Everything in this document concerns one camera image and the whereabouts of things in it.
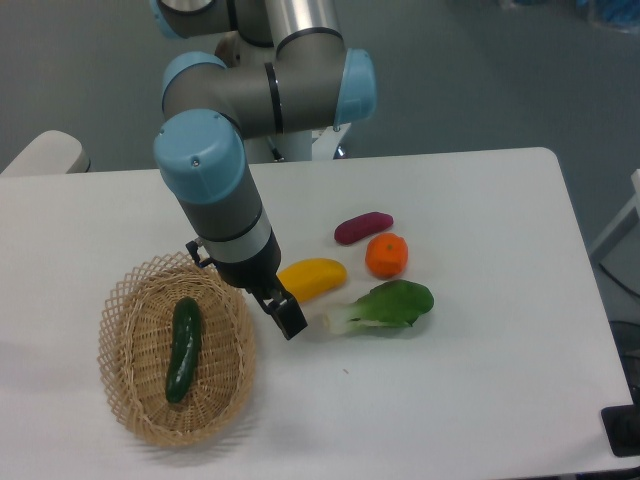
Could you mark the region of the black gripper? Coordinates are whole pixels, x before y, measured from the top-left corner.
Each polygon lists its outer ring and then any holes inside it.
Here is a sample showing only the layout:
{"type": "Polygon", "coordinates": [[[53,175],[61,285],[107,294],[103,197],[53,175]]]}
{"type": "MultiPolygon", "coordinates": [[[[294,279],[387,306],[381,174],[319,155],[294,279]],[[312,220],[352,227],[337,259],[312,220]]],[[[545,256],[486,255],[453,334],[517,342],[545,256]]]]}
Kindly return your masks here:
{"type": "Polygon", "coordinates": [[[212,254],[202,259],[198,250],[204,246],[205,242],[200,238],[186,244],[193,262],[200,268],[213,265],[226,283],[251,293],[286,340],[293,339],[307,327],[298,301],[277,278],[281,250],[274,233],[257,253],[237,262],[225,262],[212,254]]]}

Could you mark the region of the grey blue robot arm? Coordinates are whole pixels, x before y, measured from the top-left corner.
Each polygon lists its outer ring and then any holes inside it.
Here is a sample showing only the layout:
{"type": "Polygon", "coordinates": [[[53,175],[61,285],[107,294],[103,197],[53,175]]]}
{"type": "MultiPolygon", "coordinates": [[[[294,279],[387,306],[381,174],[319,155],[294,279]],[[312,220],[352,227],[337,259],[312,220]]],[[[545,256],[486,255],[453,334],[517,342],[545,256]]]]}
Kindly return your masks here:
{"type": "Polygon", "coordinates": [[[234,32],[274,52],[261,64],[229,65],[205,52],[172,60],[153,153],[196,232],[189,252],[205,250],[221,278],[251,294],[292,338],[307,322],[277,277],[281,252],[244,143],[370,117],[372,60],[346,47],[331,1],[154,1],[150,9],[170,38],[234,32]]]}

